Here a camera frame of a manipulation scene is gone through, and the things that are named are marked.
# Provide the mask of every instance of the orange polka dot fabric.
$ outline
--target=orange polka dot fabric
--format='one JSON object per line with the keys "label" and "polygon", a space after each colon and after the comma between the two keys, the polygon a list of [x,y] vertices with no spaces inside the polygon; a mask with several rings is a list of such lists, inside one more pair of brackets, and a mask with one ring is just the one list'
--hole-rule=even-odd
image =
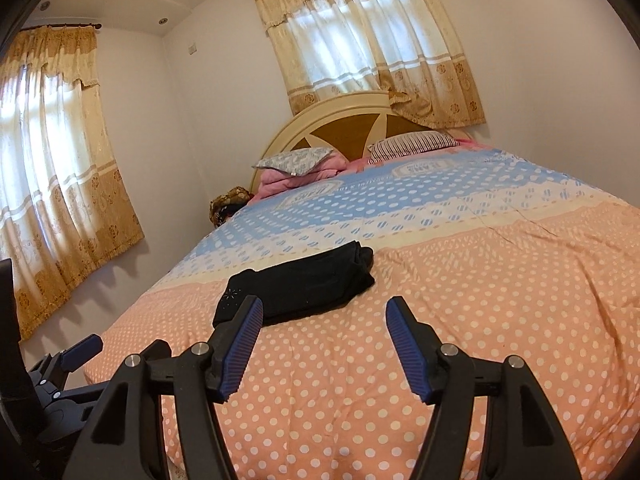
{"label": "orange polka dot fabric", "polygon": [[[521,355],[584,479],[602,480],[640,428],[640,213],[602,203],[376,251],[374,285],[346,307],[265,327],[241,387],[216,406],[239,479],[408,479],[432,408],[409,390],[384,321],[402,295],[443,342],[473,357]],[[225,282],[151,291],[89,362],[108,379],[155,338],[174,355],[205,340]],[[169,457],[182,465],[173,399]],[[478,476],[486,401],[476,399],[462,478]]]}

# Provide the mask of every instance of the metal screw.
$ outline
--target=metal screw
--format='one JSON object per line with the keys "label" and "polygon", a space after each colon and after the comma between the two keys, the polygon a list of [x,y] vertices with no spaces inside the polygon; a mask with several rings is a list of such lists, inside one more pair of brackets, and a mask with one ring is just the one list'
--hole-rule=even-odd
{"label": "metal screw", "polygon": [[522,368],[524,366],[524,360],[517,355],[510,355],[507,362],[511,368]]}
{"label": "metal screw", "polygon": [[455,345],[452,345],[451,343],[444,343],[444,345],[440,347],[440,351],[448,357],[453,357],[454,355],[458,355],[458,347]]}
{"label": "metal screw", "polygon": [[124,364],[126,364],[129,368],[135,368],[140,364],[140,356],[138,354],[131,354],[125,357]]}
{"label": "metal screw", "polygon": [[196,343],[191,347],[191,353],[196,355],[203,355],[209,351],[209,345],[206,343]]}

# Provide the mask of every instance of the striped pillow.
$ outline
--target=striped pillow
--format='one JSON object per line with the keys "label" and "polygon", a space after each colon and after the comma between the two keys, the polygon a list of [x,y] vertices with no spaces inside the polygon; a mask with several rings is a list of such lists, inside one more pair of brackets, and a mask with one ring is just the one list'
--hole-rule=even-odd
{"label": "striped pillow", "polygon": [[369,146],[369,152],[371,153],[369,164],[376,164],[399,156],[452,148],[453,146],[458,146],[458,141],[447,134],[435,131],[409,132],[379,140]]}

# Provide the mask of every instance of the curtain rod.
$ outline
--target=curtain rod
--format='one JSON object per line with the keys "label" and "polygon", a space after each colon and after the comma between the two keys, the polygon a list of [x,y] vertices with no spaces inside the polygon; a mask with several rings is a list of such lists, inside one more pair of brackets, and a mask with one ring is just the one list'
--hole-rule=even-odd
{"label": "curtain rod", "polygon": [[93,27],[96,30],[102,28],[101,23],[45,23],[44,25],[36,25],[34,27],[21,28],[20,31],[34,30],[40,27]]}

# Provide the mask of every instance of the beige curtain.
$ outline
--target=beige curtain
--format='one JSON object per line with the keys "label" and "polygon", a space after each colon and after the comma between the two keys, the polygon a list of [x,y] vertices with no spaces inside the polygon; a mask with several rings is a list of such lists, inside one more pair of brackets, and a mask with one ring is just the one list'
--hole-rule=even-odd
{"label": "beige curtain", "polygon": [[144,237],[107,138],[92,27],[21,32],[0,65],[0,259],[22,338]]}
{"label": "beige curtain", "polygon": [[429,128],[484,123],[440,0],[256,0],[294,114],[336,94],[385,89]]}

